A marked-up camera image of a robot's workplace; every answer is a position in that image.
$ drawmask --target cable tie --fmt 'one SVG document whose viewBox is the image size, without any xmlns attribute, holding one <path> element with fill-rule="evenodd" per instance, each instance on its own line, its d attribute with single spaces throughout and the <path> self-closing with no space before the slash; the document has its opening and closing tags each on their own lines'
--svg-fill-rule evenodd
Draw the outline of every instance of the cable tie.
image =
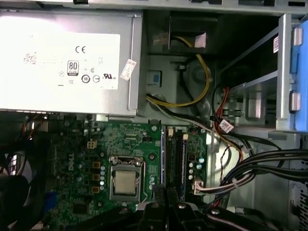
<svg viewBox="0 0 308 231">
<path fill-rule="evenodd" d="M 243 153 L 249 153 L 252 150 L 253 150 L 252 148 L 245 148 L 245 147 L 242 148 Z"/>
<path fill-rule="evenodd" d="M 235 188 L 238 188 L 239 186 L 236 184 L 237 183 L 237 179 L 233 178 L 232 179 L 232 183 L 234 184 Z"/>
</svg>

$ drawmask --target white wire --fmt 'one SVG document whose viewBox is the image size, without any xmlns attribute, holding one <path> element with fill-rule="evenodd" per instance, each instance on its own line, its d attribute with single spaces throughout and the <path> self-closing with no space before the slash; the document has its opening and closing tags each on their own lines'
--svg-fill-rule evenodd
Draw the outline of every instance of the white wire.
<svg viewBox="0 0 308 231">
<path fill-rule="evenodd" d="M 238 181 L 236 182 L 236 185 L 240 185 L 240 184 L 242 184 L 243 182 L 245 182 L 245 181 L 247 181 L 247 180 L 250 180 L 250 178 L 252 178 L 252 175 L 246 175 L 246 176 L 244 176 L 242 179 L 238 180 Z M 226 185 L 218 186 L 218 187 L 214 187 L 214 188 L 203 188 L 203 187 L 201 187 L 200 185 L 196 185 L 196 186 L 197 186 L 197 189 L 198 189 L 199 191 L 206 192 L 206 191 L 212 191 L 212 190 L 227 189 L 227 188 L 229 188 L 229 187 L 235 186 L 235 184 L 234 184 L 234 183 L 232 183 L 232 184 L 226 184 Z"/>
<path fill-rule="evenodd" d="M 178 120 L 182 120 L 182 121 L 186 121 L 186 122 L 190 122 L 190 123 L 193 123 L 201 128 L 203 128 L 204 130 L 206 131 L 209 131 L 209 132 L 214 132 L 213 130 L 211 129 L 208 129 L 206 126 L 196 122 L 196 121 L 193 121 L 193 120 L 190 120 L 190 119 L 185 119 L 185 118 L 181 118 L 181 117 L 177 117 L 177 116 L 172 116 L 172 115 L 169 115 L 167 112 L 165 112 L 159 105 L 157 105 L 156 103 L 152 102 L 151 100 L 147 99 L 147 101 L 149 101 L 151 104 L 153 104 L 155 107 L 157 107 L 164 115 L 170 117 L 170 118 L 175 118 L 175 119 L 178 119 Z"/>
</svg>

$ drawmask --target white connector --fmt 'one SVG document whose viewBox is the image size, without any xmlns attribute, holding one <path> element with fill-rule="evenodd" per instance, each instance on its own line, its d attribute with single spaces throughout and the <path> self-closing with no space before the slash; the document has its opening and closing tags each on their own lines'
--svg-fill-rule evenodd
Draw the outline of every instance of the white connector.
<svg viewBox="0 0 308 231">
<path fill-rule="evenodd" d="M 202 180 L 200 180 L 199 178 L 195 178 L 195 180 L 193 181 L 193 185 L 192 185 L 192 189 L 193 189 L 193 194 L 197 195 L 197 196 L 201 196 L 203 195 L 203 193 L 201 193 L 198 189 L 197 186 L 201 186 L 203 187 L 204 182 Z"/>
</svg>

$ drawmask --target chip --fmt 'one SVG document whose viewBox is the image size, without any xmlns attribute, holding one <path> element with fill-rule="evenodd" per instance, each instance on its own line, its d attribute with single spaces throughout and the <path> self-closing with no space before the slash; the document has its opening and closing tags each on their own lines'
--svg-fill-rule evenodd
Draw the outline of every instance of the chip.
<svg viewBox="0 0 308 231">
<path fill-rule="evenodd" d="M 99 187 L 92 187 L 92 193 L 99 193 L 100 192 L 100 188 Z"/>
<path fill-rule="evenodd" d="M 188 159 L 189 159 L 190 161 L 195 161 L 195 160 L 196 160 L 196 155 L 195 155 L 194 153 L 189 154 L 189 155 L 188 155 Z"/>
<path fill-rule="evenodd" d="M 100 175 L 99 174 L 93 174 L 92 175 L 92 180 L 99 181 L 100 180 Z"/>
<path fill-rule="evenodd" d="M 100 168 L 101 167 L 101 163 L 100 162 L 93 162 L 92 163 L 92 168 Z"/>
<path fill-rule="evenodd" d="M 88 205 L 87 204 L 73 204 L 73 214 L 87 214 Z"/>
<path fill-rule="evenodd" d="M 117 170 L 115 171 L 115 193 L 135 194 L 136 193 L 136 172 Z"/>
</svg>

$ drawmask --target screw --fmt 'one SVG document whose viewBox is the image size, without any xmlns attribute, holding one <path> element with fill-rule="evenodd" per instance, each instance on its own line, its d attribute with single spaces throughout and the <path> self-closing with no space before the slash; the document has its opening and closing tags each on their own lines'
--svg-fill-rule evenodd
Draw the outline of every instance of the screw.
<svg viewBox="0 0 308 231">
<path fill-rule="evenodd" d="M 179 208 L 186 208 L 186 205 L 185 204 L 179 204 L 178 207 Z"/>
<path fill-rule="evenodd" d="M 219 210 L 218 209 L 212 209 L 211 214 L 217 215 L 217 214 L 219 214 Z"/>
<path fill-rule="evenodd" d="M 124 213 L 127 213 L 128 212 L 128 209 L 127 208 L 123 208 L 120 210 L 119 214 L 124 214 Z"/>
<path fill-rule="evenodd" d="M 152 129 L 152 131 L 157 131 L 157 126 L 154 125 L 154 126 L 152 126 L 151 129 Z"/>
<path fill-rule="evenodd" d="M 152 205 L 152 208 L 158 208 L 159 207 L 159 204 L 158 203 L 155 203 Z"/>
</svg>

